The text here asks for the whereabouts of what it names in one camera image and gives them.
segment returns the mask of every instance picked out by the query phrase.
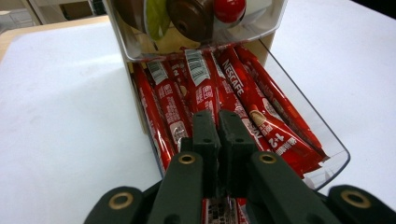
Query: brass screw hole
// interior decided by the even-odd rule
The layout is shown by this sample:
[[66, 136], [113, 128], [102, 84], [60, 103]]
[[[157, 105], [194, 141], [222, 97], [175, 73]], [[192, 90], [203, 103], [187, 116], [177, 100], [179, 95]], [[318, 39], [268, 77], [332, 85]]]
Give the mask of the brass screw hole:
[[276, 158], [273, 155], [261, 155], [260, 161], [268, 164], [272, 164], [276, 162]]
[[193, 162], [195, 162], [195, 157], [193, 157], [192, 155], [183, 155], [178, 158], [178, 161], [183, 164], [192, 164]]
[[356, 190], [346, 189], [341, 192], [341, 198], [347, 203], [359, 207], [359, 208], [369, 208], [371, 207], [370, 200]]
[[128, 207], [134, 201], [134, 196], [130, 192], [121, 192], [113, 195], [108, 206], [114, 210], [120, 210], [122, 208]]

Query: nescafe stick packet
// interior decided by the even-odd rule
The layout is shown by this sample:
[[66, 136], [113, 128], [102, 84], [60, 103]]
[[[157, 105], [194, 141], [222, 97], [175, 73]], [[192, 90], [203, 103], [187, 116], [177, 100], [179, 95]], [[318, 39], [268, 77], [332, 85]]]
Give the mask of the nescafe stick packet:
[[163, 113], [160, 109], [154, 89], [150, 86], [147, 74], [142, 65], [140, 63], [134, 63], [133, 68], [134, 73], [132, 77], [134, 84], [136, 85], [151, 139], [157, 150], [159, 164], [164, 174], [172, 157], [175, 155], [172, 138], [164, 123]]
[[155, 93], [159, 100], [167, 127], [173, 138], [174, 148], [178, 148], [183, 137], [192, 137], [191, 120], [184, 109], [178, 85], [169, 77], [164, 62], [147, 63], [155, 82]]
[[219, 102], [216, 83], [210, 76], [207, 60], [211, 60], [200, 50], [185, 49], [185, 59], [188, 66], [187, 80], [190, 92], [190, 109], [192, 113], [209, 110], [212, 118], [219, 124]]
[[259, 151], [272, 151], [267, 143], [267, 140], [264, 138], [260, 130], [251, 122], [248, 114], [245, 111], [245, 108], [242, 106], [235, 93], [233, 93], [233, 89], [227, 82], [227, 79], [221, 71], [213, 53], [207, 54], [211, 59], [207, 64], [209, 65], [213, 79], [216, 80], [220, 109], [233, 111], [239, 116], [239, 118], [245, 124], [248, 133], [256, 142], [256, 146]]
[[187, 85], [187, 63], [185, 59], [175, 59], [168, 61], [173, 72], [173, 80], [177, 83], [180, 89], [181, 96], [183, 100], [184, 108], [187, 111], [187, 116], [192, 123], [192, 113], [191, 113], [191, 94]]

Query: white table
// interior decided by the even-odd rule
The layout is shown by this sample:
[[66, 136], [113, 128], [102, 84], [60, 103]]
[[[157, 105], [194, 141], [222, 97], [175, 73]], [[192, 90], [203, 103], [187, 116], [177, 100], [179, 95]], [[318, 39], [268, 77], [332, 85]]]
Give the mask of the white table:
[[[349, 184], [394, 210], [395, 43], [396, 21], [370, 9], [293, 0], [272, 46], [351, 154], [321, 192]], [[106, 191], [160, 179], [125, 74], [108, 21], [13, 39], [0, 63], [2, 223], [81, 223]]]
[[396, 20], [346, 0], [289, 1], [272, 52], [349, 150], [331, 186], [396, 210]]

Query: barcode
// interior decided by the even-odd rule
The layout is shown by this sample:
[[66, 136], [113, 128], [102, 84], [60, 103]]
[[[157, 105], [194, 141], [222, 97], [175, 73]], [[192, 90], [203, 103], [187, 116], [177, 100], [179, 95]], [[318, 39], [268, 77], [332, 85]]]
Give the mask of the barcode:
[[210, 78], [204, 58], [199, 50], [186, 50], [187, 65], [192, 81], [198, 86], [205, 79]]
[[156, 85], [168, 78], [168, 75], [166, 75], [166, 71], [163, 69], [163, 65], [160, 62], [150, 62], [147, 63], [147, 65]]

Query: transparent drawer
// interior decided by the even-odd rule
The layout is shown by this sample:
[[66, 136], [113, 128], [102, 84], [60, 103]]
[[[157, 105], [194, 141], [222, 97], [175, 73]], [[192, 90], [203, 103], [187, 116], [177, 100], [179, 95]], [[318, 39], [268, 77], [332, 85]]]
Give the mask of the transparent drawer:
[[320, 168], [304, 174], [304, 182], [311, 189], [320, 189], [334, 179], [347, 166], [350, 156], [347, 149], [337, 138], [332, 129], [309, 103], [304, 94], [295, 85], [288, 73], [281, 66], [262, 41], [246, 43], [245, 46], [258, 56], [265, 70], [293, 103], [294, 107], [309, 125], [311, 131], [322, 144], [324, 152], [330, 157], [320, 163]]
[[127, 62], [172, 59], [184, 48], [217, 49], [259, 39], [277, 29], [286, 3], [247, 0], [243, 17], [224, 23], [210, 11], [213, 0], [104, 1]]

